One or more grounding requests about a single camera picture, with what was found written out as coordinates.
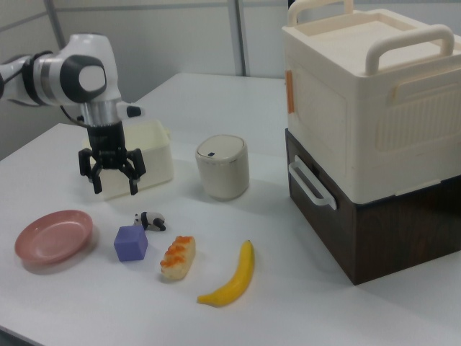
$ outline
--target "toy panda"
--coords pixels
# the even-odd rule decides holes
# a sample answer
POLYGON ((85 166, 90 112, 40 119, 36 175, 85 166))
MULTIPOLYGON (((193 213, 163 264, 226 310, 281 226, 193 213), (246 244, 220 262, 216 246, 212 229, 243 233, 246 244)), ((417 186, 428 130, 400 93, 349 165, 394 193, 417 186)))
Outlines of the toy panda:
POLYGON ((135 215, 135 225, 143 225, 143 228, 150 230, 160 230, 165 231, 166 227, 164 225, 165 218, 160 213, 148 213, 143 211, 141 214, 135 215))

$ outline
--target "white wall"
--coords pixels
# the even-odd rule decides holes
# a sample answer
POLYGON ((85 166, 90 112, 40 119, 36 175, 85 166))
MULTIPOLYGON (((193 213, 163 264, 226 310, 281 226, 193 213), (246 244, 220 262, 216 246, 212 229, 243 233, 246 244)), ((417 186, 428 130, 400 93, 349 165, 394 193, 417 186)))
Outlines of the white wall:
MULTIPOLYGON (((42 1, 0 0, 0 9, 0 62, 16 54, 58 49, 42 1)), ((0 102, 0 160, 60 121, 66 119, 55 108, 0 102)))
MULTIPOLYGON (((361 11, 389 9, 427 24, 445 24, 456 35, 461 35, 461 1, 450 4, 442 1, 434 1, 431 4, 363 4, 365 1, 358 2, 362 4, 356 4, 354 8, 361 11)), ((283 78, 285 65, 281 27, 287 21, 287 1, 243 0, 242 4, 244 41, 246 56, 248 56, 247 75, 283 78)), ((303 19, 314 20, 329 17, 340 14, 342 10, 341 4, 332 4, 306 12, 303 19)))
POLYGON ((127 101, 179 72, 241 74, 226 0, 55 0, 55 7, 66 40, 74 32, 109 38, 127 101))

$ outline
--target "purple cube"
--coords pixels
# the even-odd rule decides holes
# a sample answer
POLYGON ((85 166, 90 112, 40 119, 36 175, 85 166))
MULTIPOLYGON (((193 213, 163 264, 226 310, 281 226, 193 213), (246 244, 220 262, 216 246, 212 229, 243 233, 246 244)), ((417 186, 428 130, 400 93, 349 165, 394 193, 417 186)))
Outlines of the purple cube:
POLYGON ((144 260, 147 244, 146 232, 141 225, 120 227, 114 241, 121 262, 144 260))

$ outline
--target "black cable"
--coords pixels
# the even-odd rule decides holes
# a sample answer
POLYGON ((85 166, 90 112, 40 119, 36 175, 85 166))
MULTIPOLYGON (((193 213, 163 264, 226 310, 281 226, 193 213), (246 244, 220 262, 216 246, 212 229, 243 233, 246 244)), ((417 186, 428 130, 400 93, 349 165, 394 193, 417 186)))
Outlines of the black cable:
POLYGON ((19 74, 21 74, 21 73, 22 73, 22 66, 21 66, 21 68, 20 68, 18 71, 14 72, 10 77, 8 77, 7 79, 3 80, 3 84, 8 83, 8 82, 11 81, 14 77, 16 77, 17 75, 19 75, 19 74))
POLYGON ((65 115, 73 124, 75 124, 75 125, 77 125, 77 126, 80 126, 80 127, 82 127, 82 128, 90 128, 90 127, 91 127, 90 125, 87 125, 87 124, 85 124, 85 123, 83 123, 83 122, 81 122, 81 121, 77 121, 77 120, 73 119, 73 118, 69 115, 69 113, 66 112, 66 110, 64 109, 63 106, 60 106, 60 108, 61 108, 61 110, 63 111, 64 115, 65 115))

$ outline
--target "white handle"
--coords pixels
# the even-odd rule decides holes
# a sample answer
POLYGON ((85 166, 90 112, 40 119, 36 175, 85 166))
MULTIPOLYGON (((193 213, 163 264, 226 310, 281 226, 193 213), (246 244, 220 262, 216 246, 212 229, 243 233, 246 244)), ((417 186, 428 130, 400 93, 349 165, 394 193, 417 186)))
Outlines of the white handle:
POLYGON ((295 156, 294 162, 288 165, 288 171, 295 181, 299 184, 304 193, 309 197, 309 199, 315 205, 330 205, 333 210, 336 210, 336 201, 331 193, 322 185, 322 183, 317 179, 317 177, 309 170, 309 168, 304 164, 304 162, 298 157, 295 156), (309 180, 309 182, 314 186, 315 189, 322 195, 322 198, 317 198, 313 192, 310 190, 309 186, 301 179, 299 174, 296 172, 296 169, 299 169, 304 176, 309 180))
POLYGON ((368 76, 376 74, 380 67, 381 55, 389 50, 434 40, 442 40, 440 56, 450 56, 453 54, 455 37, 451 29, 445 25, 432 25, 424 29, 409 30, 398 36, 378 40, 368 50, 365 73, 368 76))
POLYGON ((297 0, 288 9, 288 27, 297 24, 297 16, 306 9, 315 9, 335 2, 344 1, 344 13, 351 14, 354 11, 354 0, 297 0))

